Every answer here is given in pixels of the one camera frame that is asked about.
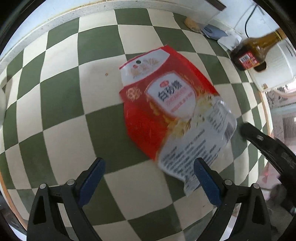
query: checkered surface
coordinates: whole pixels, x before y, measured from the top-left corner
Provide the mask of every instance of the checkered surface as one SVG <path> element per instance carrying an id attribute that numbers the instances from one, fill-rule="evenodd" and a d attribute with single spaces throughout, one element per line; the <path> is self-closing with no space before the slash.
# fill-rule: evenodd
<path id="1" fill-rule="evenodd" d="M 216 41 L 190 31 L 184 16 L 155 9 L 116 9 L 83 16 L 45 33 L 0 75 L 7 111 L 0 131 L 0 170 L 21 216 L 28 220 L 41 183 L 76 179 L 96 157 L 104 178 L 86 216 L 102 240 L 196 240 L 212 216 L 202 188 L 189 197 L 129 139 L 118 92 L 118 67 L 170 45 L 210 80 L 238 128 L 212 168 L 250 185 L 265 160 L 239 135 L 244 121 L 267 133 L 258 90 Z M 67 230 L 76 239 L 61 205 Z"/>

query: red sugar bag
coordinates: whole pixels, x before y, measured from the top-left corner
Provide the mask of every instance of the red sugar bag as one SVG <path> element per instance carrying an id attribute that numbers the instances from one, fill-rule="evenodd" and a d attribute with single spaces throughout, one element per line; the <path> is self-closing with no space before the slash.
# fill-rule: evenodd
<path id="1" fill-rule="evenodd" d="M 169 46 L 129 60 L 120 72 L 128 135 L 189 195 L 199 185 L 194 160 L 212 164 L 236 129 L 235 117 L 206 77 Z"/>

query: red bottle label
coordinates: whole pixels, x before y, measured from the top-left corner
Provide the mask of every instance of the red bottle label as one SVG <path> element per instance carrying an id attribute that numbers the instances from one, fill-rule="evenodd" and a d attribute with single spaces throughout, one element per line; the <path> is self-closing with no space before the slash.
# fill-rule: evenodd
<path id="1" fill-rule="evenodd" d="M 252 67 L 255 67 L 259 64 L 259 61 L 256 59 L 256 57 L 252 54 L 252 52 L 247 52 L 243 56 L 239 58 L 239 61 L 242 63 L 243 67 L 245 69 L 250 69 Z"/>

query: sauce bottle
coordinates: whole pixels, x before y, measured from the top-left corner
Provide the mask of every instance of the sauce bottle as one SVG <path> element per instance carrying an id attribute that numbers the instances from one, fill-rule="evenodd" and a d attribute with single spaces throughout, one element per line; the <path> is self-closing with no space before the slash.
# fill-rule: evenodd
<path id="1" fill-rule="evenodd" d="M 244 39 L 230 53 L 230 58 L 239 70 L 256 67 L 264 62 L 268 51 L 286 37 L 284 31 L 279 28 L 261 38 Z"/>

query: green square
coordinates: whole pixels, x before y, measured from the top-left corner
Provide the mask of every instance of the green square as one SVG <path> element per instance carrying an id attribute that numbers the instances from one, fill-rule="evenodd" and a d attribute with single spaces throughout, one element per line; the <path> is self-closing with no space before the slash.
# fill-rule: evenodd
<path id="1" fill-rule="evenodd" d="M 124 54 L 117 25 L 92 28 L 78 34 L 78 61 L 89 61 Z"/>
<path id="2" fill-rule="evenodd" d="M 234 182 L 234 163 L 232 162 L 228 167 L 219 173 L 223 180 L 229 179 Z"/>
<path id="3" fill-rule="evenodd" d="M 18 143 L 17 138 L 17 103 L 8 107 L 3 122 L 3 139 L 5 150 Z"/>
<path id="4" fill-rule="evenodd" d="M 258 161 L 258 149 L 251 143 L 248 146 L 249 152 L 249 171 L 255 166 L 256 162 Z"/>
<path id="5" fill-rule="evenodd" d="M 79 18 L 63 23 L 48 32 L 46 49 L 78 33 Z"/>
<path id="6" fill-rule="evenodd" d="M 77 235 L 72 227 L 66 227 L 67 233 L 69 235 L 69 238 L 73 241 L 79 241 L 77 238 Z"/>
<path id="7" fill-rule="evenodd" d="M 262 128 L 262 132 L 263 132 L 265 135 L 268 135 L 267 123 L 265 123 L 265 125 L 263 126 L 263 128 Z"/>
<path id="8" fill-rule="evenodd" d="M 263 174 L 263 171 L 264 171 L 264 155 L 261 155 L 258 159 L 258 173 L 259 173 L 259 176 Z"/>
<path id="9" fill-rule="evenodd" d="M 24 96 L 40 83 L 40 74 L 43 66 L 44 56 L 45 52 L 38 55 L 22 69 L 17 99 Z"/>
<path id="10" fill-rule="evenodd" d="M 181 231 L 174 205 L 128 221 L 142 241 L 155 241 Z"/>
<path id="11" fill-rule="evenodd" d="M 227 52 L 222 49 L 222 47 L 218 44 L 216 40 L 206 38 L 209 44 L 211 45 L 212 49 L 214 50 L 215 54 L 218 56 L 229 58 Z"/>
<path id="12" fill-rule="evenodd" d="M 155 27 L 154 29 L 158 34 L 163 45 L 169 45 L 176 51 L 186 51 L 186 52 L 194 52 L 195 50 L 183 33 L 181 29 L 175 28 L 164 28 L 164 27 Z"/>
<path id="13" fill-rule="evenodd" d="M 185 197 L 184 194 L 184 183 L 179 179 L 172 177 L 164 173 L 166 182 L 168 184 L 168 189 L 170 190 L 170 195 L 173 202 L 179 200 L 182 197 Z"/>
<path id="14" fill-rule="evenodd" d="M 223 69 L 217 56 L 213 56 L 209 54 L 201 54 L 201 53 L 199 53 L 198 56 L 203 62 L 213 82 L 213 85 L 230 83 L 227 77 L 227 74 L 225 73 L 225 70 Z"/>
<path id="15" fill-rule="evenodd" d="M 196 241 L 213 217 L 212 211 L 184 229 L 186 241 Z"/>
<path id="16" fill-rule="evenodd" d="M 106 161 L 105 173 L 149 160 L 127 135 L 123 104 L 87 114 L 86 121 L 96 156 Z"/>
<path id="17" fill-rule="evenodd" d="M 262 101 L 261 101 L 261 98 L 260 98 L 259 90 L 257 89 L 257 87 L 256 87 L 256 85 L 254 83 L 250 83 L 250 85 L 252 86 L 252 89 L 253 89 L 257 104 L 260 104 Z"/>
<path id="18" fill-rule="evenodd" d="M 17 193 L 19 194 L 26 210 L 28 213 L 30 213 L 35 198 L 35 194 L 33 193 L 32 189 L 18 189 Z"/>
<path id="19" fill-rule="evenodd" d="M 239 108 L 241 110 L 242 115 L 248 112 L 251 107 L 247 97 L 247 93 L 242 84 L 231 84 L 235 95 L 237 97 L 237 103 L 239 104 Z"/>
<path id="20" fill-rule="evenodd" d="M 245 72 L 247 70 L 241 71 L 235 65 L 234 65 L 234 67 L 236 68 L 237 73 L 239 74 L 239 77 L 241 79 L 241 82 L 249 82 L 249 79 L 248 79 L 248 77 L 246 75 L 246 72 Z"/>
<path id="21" fill-rule="evenodd" d="M 237 118 L 237 128 L 232 138 L 230 139 L 234 160 L 237 157 L 239 157 L 243 153 L 243 151 L 248 147 L 247 141 L 244 138 L 242 138 L 240 134 L 240 126 L 242 124 L 243 124 L 243 120 L 242 120 L 242 117 L 240 116 L 239 118 Z"/>
<path id="22" fill-rule="evenodd" d="M 243 187 L 249 186 L 249 174 L 247 175 L 246 179 L 240 184 L 240 186 L 243 186 Z"/>
<path id="23" fill-rule="evenodd" d="M 32 188 L 41 183 L 48 186 L 57 185 L 47 155 L 43 132 L 29 137 L 19 143 L 22 161 Z"/>
<path id="24" fill-rule="evenodd" d="M 15 189 L 15 186 L 14 186 L 13 181 L 11 179 L 9 168 L 7 165 L 5 152 L 3 152 L 0 155 L 0 170 L 1 170 L 1 175 L 3 177 L 3 181 L 5 183 L 6 189 Z"/>
<path id="25" fill-rule="evenodd" d="M 24 51 L 20 52 L 8 65 L 7 65 L 7 82 L 22 68 L 22 57 Z"/>
<path id="26" fill-rule="evenodd" d="M 114 11 L 117 24 L 152 26 L 149 13 L 146 8 L 122 8 L 114 9 Z"/>
<path id="27" fill-rule="evenodd" d="M 104 178 L 101 179 L 90 202 L 83 207 L 83 210 L 91 225 L 125 220 Z"/>
<path id="28" fill-rule="evenodd" d="M 136 56 L 139 56 L 141 54 L 144 54 L 144 53 L 132 53 L 132 54 L 126 54 L 126 60 L 129 61 L 130 59 L 136 57 Z"/>
<path id="29" fill-rule="evenodd" d="M 43 129 L 84 114 L 78 67 L 40 83 Z"/>
<path id="30" fill-rule="evenodd" d="M 176 21 L 176 23 L 179 25 L 179 27 L 183 30 L 188 30 L 188 31 L 191 31 L 193 32 L 190 28 L 188 28 L 184 21 L 185 19 L 187 18 L 186 16 L 183 16 L 183 15 L 180 15 L 180 14 L 177 14 L 177 13 L 173 13 L 174 14 L 174 19 Z"/>
<path id="31" fill-rule="evenodd" d="M 261 128 L 262 128 L 262 123 L 261 123 L 261 118 L 260 118 L 260 114 L 259 114 L 258 106 L 254 107 L 254 108 L 252 109 L 252 115 L 253 115 L 253 119 L 254 119 L 255 127 L 256 127 L 258 130 L 261 130 Z"/>

